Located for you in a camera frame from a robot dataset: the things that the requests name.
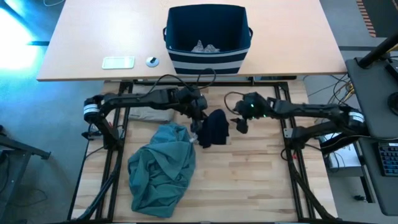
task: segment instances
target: black cloth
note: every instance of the black cloth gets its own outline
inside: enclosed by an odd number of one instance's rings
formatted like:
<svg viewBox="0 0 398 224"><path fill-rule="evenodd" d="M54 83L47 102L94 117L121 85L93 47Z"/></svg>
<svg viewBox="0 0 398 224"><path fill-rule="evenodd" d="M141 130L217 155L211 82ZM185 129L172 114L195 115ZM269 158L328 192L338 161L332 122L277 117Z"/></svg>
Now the black cloth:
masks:
<svg viewBox="0 0 398 224"><path fill-rule="evenodd" d="M207 117L202 124L202 129L197 132L199 145L208 148L211 144L226 144L229 123L223 110L217 109Z"/></svg>

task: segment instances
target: blue light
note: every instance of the blue light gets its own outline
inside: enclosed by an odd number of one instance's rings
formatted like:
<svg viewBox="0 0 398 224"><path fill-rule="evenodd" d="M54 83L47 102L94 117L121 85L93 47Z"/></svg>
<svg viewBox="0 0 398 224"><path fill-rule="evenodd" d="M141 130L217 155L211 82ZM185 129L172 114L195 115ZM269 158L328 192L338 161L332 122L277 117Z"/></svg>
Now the blue light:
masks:
<svg viewBox="0 0 398 224"><path fill-rule="evenodd" d="M31 67L38 49L26 45L32 41L30 32L3 9L0 9L0 21L0 68ZM0 75L7 75L7 72L1 71Z"/></svg>

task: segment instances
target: striped basket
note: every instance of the striped basket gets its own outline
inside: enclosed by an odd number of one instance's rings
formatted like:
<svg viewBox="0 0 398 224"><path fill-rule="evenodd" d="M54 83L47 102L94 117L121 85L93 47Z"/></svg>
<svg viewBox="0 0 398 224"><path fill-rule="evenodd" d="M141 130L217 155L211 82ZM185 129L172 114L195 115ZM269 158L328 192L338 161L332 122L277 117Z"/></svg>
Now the striped basket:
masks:
<svg viewBox="0 0 398 224"><path fill-rule="evenodd" d="M179 75L236 75L249 51L253 31L244 7L200 4L169 10L164 40ZM214 45L218 53L191 52L201 40Z"/></svg>

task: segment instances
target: gray carpet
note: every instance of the gray carpet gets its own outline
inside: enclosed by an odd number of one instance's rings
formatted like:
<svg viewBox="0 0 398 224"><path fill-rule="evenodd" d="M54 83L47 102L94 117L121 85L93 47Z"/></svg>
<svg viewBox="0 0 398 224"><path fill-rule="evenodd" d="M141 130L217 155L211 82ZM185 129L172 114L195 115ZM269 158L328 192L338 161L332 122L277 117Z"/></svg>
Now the gray carpet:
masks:
<svg viewBox="0 0 398 224"><path fill-rule="evenodd" d="M16 198L18 204L39 197L38 188L48 199L26 208L8 206L9 222L28 219L28 223L61 222L68 209L80 172L87 140L83 102L98 94L103 82L38 82L35 77L45 47L38 49L37 61L22 70L0 69L0 124L17 141L51 151L49 160L33 156Z"/></svg>

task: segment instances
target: wooden table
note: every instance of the wooden table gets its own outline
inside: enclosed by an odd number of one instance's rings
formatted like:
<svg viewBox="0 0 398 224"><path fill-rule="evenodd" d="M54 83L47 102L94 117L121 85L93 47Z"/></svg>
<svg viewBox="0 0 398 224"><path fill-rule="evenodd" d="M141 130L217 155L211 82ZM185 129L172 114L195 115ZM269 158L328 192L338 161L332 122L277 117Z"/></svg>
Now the wooden table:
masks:
<svg viewBox="0 0 398 224"><path fill-rule="evenodd" d="M104 93L117 92L118 88L119 83L106 83ZM209 106L205 112L210 114L218 108L227 111L223 96L232 90L241 93L257 91L262 96L275 97L274 87L209 87L201 91ZM308 103L301 81L289 82L289 90L292 102ZM227 103L234 105L240 98L238 95L230 95ZM236 117L228 111L226 115L228 119ZM112 121L113 114L111 113L107 119ZM176 113L174 120L189 128L190 120L185 116ZM296 122L298 126L313 125L312 118L296 118ZM188 190L171 218L156 218L132 212L127 160L149 142L157 128L158 124L142 121L130 121L128 124L114 222L297 221L287 163L280 158L280 151L284 148L280 123L270 118L250 121L247 134L239 133L236 125L230 123L230 145L212 145L208 149L195 146L197 168ZM308 143L319 146L314 140ZM87 153L102 145L102 140L92 141ZM117 152L114 153L113 159L116 158ZM103 150L92 154L85 161L72 218L80 216L98 193L105 158L106 151ZM303 158L312 192L321 204L336 216L321 152L306 147L303 150ZM300 198L303 210L306 211L302 192ZM105 200L104 217L108 211L108 202L109 193Z"/></svg>
<svg viewBox="0 0 398 224"><path fill-rule="evenodd" d="M162 29L170 7L244 6L253 29L241 76L346 73L319 0L67 0L45 54L39 81L120 80L175 74ZM103 70L104 57L135 56L132 70ZM145 61L157 57L149 68Z"/></svg>

